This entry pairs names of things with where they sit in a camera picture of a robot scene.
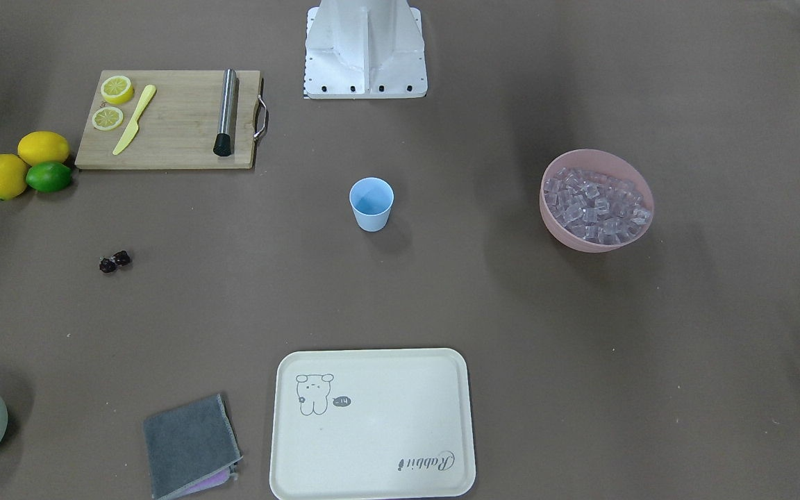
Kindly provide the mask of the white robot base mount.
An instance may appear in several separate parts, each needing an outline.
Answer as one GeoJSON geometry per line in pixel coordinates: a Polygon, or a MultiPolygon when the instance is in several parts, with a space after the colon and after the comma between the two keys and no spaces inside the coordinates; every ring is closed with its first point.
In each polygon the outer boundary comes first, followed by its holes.
{"type": "Polygon", "coordinates": [[[306,16],[307,99],[428,94],[422,13],[406,1],[322,1],[306,16]]]}

